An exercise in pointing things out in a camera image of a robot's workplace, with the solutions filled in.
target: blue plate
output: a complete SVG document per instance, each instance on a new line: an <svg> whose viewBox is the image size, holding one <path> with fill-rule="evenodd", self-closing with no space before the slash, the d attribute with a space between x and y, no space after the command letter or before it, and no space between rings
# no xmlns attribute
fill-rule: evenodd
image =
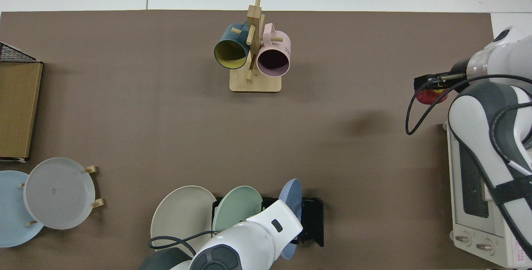
<svg viewBox="0 0 532 270"><path fill-rule="evenodd" d="M294 212L298 220L301 222L301 207L303 205L303 194L301 190L301 182L299 179L291 179L288 181L281 194L279 199L284 201L285 204ZM281 251L281 257L285 259L291 259L296 251L297 245L289 243L283 251Z"/></svg>
<svg viewBox="0 0 532 270"><path fill-rule="evenodd" d="M24 205L24 187L28 175L15 170L0 172L0 248L13 247L29 241L43 225L27 223L34 219Z"/></svg>

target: black cable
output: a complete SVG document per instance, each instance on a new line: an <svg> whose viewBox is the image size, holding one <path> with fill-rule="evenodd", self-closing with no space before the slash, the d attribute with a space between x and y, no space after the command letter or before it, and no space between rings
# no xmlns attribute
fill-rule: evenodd
<svg viewBox="0 0 532 270"><path fill-rule="evenodd" d="M525 77L521 77L521 76L516 76L516 75L503 75L503 74L494 74L494 75L482 75L482 76L478 76L478 77L473 77L473 78L470 78L470 79L465 79L463 81L460 81L456 84L454 84L453 86L451 86L448 90L446 90L445 92L443 92L435 101L434 103L432 103L429 108L427 108L427 110L423 113L423 115L421 116L421 118L419 119L419 121L416 123L416 126L414 126L414 128L412 130L409 130L408 129L408 124L409 124L409 120L410 120L410 111L412 110L412 105L414 103L414 100L416 99L416 96L419 94L419 92L423 89L426 89L426 86L428 84L428 82L424 83L422 86L420 86L420 88L418 88L418 90L416 90L414 96L412 96L412 99L410 100L410 105L408 105L408 109L406 110L406 120L405 120L405 130L406 130L406 134L407 135L412 135L414 134L414 132L416 132L416 130L418 130L419 126L421 125L421 123L423 123L423 121L425 120L425 118L427 117L427 115L429 114L429 112L431 112L431 110L434 108L434 106L444 97L446 96L447 94L449 94L451 91L457 89L457 88L460 88L466 84L468 84L469 82L472 82L472 81L477 81L477 80L481 80L481 79L490 79L490 78L505 78L505 79L515 79L515 80L519 80L519 81L524 81L528 84L532 84L532 80L528 79L528 78L525 78Z"/></svg>
<svg viewBox="0 0 532 270"><path fill-rule="evenodd" d="M157 237L151 238L150 241L148 241L148 247L150 247L151 249L165 249L165 248L169 248L169 247L181 244L185 246L190 251L190 253L192 253L192 255L196 255L196 251L194 251L194 248L192 248L192 246L190 246L190 244L188 244L187 241L190 241L194 238L197 238L199 236L203 236L206 234L218 234L218 233L219 231L205 231L205 232L201 232L201 233L195 234L193 236L190 236L184 239L176 238L173 236L157 236ZM170 243L167 245L161 245L161 246L154 246L153 242L157 240L170 240L170 241L173 241L173 243Z"/></svg>
<svg viewBox="0 0 532 270"><path fill-rule="evenodd" d="M205 231L205 232L201 232L201 233L195 234L193 236L190 236L188 238L185 238L185 239L183 239L183 241L189 241L189 240L192 240L194 238L198 238L199 236L203 236L203 235L207 235L207 234L219 234L219 233L220 233L219 231Z"/></svg>
<svg viewBox="0 0 532 270"><path fill-rule="evenodd" d="M499 144L495 140L495 130L497 128L498 121L502 118L502 115L504 115L504 113L507 113L510 110L520 109L520 108L525 108L525 107L532 107L532 102L526 102L526 103L511 105L511 106L508 106L506 108L503 108L497 113L497 115L493 119L492 123L490 124L490 141L492 142L492 146L495 149L495 151L497 152L497 154L506 163L509 163L511 161L511 159L502 152L502 149L500 149Z"/></svg>
<svg viewBox="0 0 532 270"><path fill-rule="evenodd" d="M173 241L173 243L170 243L167 245L161 245L161 246L154 246L153 242L157 240L171 240ZM157 237L151 238L150 241L148 242L148 247L150 247L151 249L165 249L165 248L172 247L172 246L179 245L179 244L184 245L192 253L192 255L196 255L196 251L194 251L194 248L192 248L190 244L188 244L184 240L181 240L180 238L176 238L172 236L157 236Z"/></svg>

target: black wire mesh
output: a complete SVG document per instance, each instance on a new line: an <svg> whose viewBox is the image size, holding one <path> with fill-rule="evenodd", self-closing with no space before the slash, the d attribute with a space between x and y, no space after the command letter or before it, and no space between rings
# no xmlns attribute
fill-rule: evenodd
<svg viewBox="0 0 532 270"><path fill-rule="evenodd" d="M38 62L38 60L7 44L0 43L0 62Z"/></svg>

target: apple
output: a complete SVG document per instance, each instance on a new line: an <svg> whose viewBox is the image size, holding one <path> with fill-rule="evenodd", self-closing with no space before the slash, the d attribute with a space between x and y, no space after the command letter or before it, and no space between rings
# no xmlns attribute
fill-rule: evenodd
<svg viewBox="0 0 532 270"><path fill-rule="evenodd" d="M437 100L437 98L439 96L441 96L441 94L443 94L445 91L447 90L447 88L445 89L424 89L424 90L421 90L418 95L416 96L416 98L418 99L418 101L422 104L425 104L425 105L431 105L432 103L434 103L434 101ZM439 100L438 104L445 101L445 99L447 98L447 95L445 95L443 98L441 98L441 100Z"/></svg>

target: sage green plate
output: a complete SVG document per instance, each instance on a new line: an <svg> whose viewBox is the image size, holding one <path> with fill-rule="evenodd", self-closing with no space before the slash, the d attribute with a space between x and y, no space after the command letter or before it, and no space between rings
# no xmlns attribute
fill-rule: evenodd
<svg viewBox="0 0 532 270"><path fill-rule="evenodd" d="M262 197L253 187L239 186L229 191L214 211L212 229L223 231L260 213Z"/></svg>

